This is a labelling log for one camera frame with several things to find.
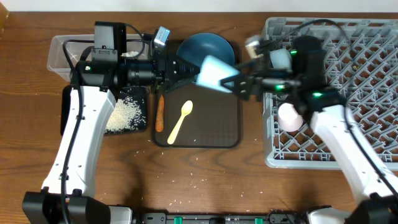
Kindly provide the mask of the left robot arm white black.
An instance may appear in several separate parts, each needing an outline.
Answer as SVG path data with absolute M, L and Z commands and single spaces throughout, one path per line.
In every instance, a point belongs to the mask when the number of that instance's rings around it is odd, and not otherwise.
M 130 207 L 94 198 L 96 165 L 106 124 L 128 86 L 174 85 L 199 67 L 156 52 L 150 60 L 117 50 L 93 49 L 92 59 L 71 66 L 70 106 L 62 141 L 40 192 L 26 192 L 22 210 L 31 223 L 134 223 Z

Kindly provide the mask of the dark blue plate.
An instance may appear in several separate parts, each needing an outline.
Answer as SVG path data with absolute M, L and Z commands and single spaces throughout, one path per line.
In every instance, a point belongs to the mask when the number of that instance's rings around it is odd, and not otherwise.
M 201 67 L 208 55 L 229 65 L 235 64 L 235 54 L 231 44 L 222 36 L 212 33 L 199 33 L 184 40 L 178 47 L 177 55 L 198 67 Z

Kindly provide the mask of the orange carrot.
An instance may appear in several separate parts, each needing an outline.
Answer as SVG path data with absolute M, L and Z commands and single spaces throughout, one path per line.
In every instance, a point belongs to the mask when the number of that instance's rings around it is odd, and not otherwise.
M 157 132 L 162 132 L 164 130 L 164 108 L 165 108 L 165 98 L 160 95 L 157 105 L 155 130 Z

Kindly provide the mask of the light blue plastic cup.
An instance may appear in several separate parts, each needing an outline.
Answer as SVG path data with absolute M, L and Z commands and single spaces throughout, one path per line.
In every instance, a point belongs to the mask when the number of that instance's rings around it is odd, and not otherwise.
M 207 55 L 201 65 L 200 73 L 195 83 L 198 86 L 212 90 L 231 93 L 230 90 L 221 86 L 220 80 L 235 76 L 238 73 L 239 70 L 235 69 L 233 66 L 230 66 L 212 55 Z

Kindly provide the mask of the light blue small bowl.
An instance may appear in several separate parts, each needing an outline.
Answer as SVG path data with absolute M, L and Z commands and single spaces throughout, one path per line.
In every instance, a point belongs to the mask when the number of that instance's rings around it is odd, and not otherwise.
M 292 68 L 292 57 L 290 52 L 286 49 L 278 49 L 269 52 L 272 67 L 275 69 Z

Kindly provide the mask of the pink plastic cup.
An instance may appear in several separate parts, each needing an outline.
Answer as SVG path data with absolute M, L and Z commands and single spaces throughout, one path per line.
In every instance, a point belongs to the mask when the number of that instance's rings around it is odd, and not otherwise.
M 294 132 L 301 128 L 303 124 L 302 117 L 296 112 L 294 106 L 290 103 L 282 103 L 277 111 L 277 121 L 280 129 L 287 132 Z

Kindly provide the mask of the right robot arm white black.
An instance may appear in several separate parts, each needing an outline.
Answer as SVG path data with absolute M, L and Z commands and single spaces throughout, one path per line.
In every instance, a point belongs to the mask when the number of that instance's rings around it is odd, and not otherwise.
M 364 137 L 346 100 L 326 83 L 319 39 L 307 35 L 296 38 L 288 69 L 268 67 L 270 45 L 270 41 L 262 41 L 256 52 L 263 56 L 238 65 L 239 74 L 220 80 L 220 85 L 245 100 L 253 88 L 288 94 L 296 112 L 333 154 L 357 207 L 353 212 L 332 207 L 308 210 L 306 222 L 397 223 L 397 176 Z

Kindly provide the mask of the yellow plastic spoon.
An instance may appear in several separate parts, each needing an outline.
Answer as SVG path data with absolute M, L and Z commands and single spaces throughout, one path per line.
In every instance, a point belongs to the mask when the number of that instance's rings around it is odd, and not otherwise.
M 180 118 L 178 119 L 176 125 L 174 126 L 172 132 L 167 139 L 168 144 L 173 144 L 175 142 L 185 117 L 188 116 L 192 112 L 192 110 L 193 102 L 191 100 L 186 101 L 181 108 Z

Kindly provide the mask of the pile of white rice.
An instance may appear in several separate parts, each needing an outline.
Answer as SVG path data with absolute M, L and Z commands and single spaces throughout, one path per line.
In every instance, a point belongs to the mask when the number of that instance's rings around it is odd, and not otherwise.
M 106 125 L 106 133 L 138 131 L 146 125 L 146 115 L 142 107 L 143 100 L 131 96 L 118 100 Z

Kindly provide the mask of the white paper waste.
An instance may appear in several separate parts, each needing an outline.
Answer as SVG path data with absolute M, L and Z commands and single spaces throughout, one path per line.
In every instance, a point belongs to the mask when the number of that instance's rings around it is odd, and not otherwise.
M 135 57 L 138 54 L 139 54 L 139 52 L 130 51 L 130 52 L 122 53 L 121 56 L 122 57 Z

